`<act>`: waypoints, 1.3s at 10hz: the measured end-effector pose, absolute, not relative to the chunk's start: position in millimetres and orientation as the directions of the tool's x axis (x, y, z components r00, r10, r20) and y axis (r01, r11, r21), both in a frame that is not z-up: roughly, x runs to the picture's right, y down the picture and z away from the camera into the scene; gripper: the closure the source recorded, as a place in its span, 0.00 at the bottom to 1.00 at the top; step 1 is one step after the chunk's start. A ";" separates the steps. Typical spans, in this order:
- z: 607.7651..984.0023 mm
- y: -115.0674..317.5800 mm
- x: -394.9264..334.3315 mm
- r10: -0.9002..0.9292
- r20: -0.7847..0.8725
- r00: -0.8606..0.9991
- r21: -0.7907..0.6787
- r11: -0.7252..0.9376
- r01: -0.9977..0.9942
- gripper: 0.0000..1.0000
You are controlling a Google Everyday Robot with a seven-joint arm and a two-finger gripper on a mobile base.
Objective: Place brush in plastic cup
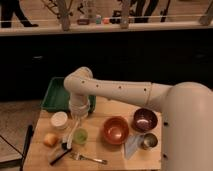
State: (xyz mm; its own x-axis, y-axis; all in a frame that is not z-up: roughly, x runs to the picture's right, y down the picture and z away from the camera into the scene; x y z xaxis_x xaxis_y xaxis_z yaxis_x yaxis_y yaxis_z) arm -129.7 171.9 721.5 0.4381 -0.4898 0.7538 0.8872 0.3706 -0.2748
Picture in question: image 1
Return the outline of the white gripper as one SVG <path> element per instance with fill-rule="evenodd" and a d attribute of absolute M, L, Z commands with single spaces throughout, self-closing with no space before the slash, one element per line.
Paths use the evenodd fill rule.
<path fill-rule="evenodd" d="M 85 105 L 81 106 L 69 103 L 69 109 L 73 118 L 85 118 L 88 116 L 89 113 L 90 102 L 87 102 Z"/>

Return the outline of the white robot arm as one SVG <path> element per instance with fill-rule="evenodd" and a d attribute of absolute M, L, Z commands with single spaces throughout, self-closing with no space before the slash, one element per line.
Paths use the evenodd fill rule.
<path fill-rule="evenodd" d="M 87 113 L 90 95 L 161 113 L 161 171 L 213 171 L 213 90 L 207 86 L 98 80 L 80 67 L 65 77 L 64 87 L 77 116 Z"/>

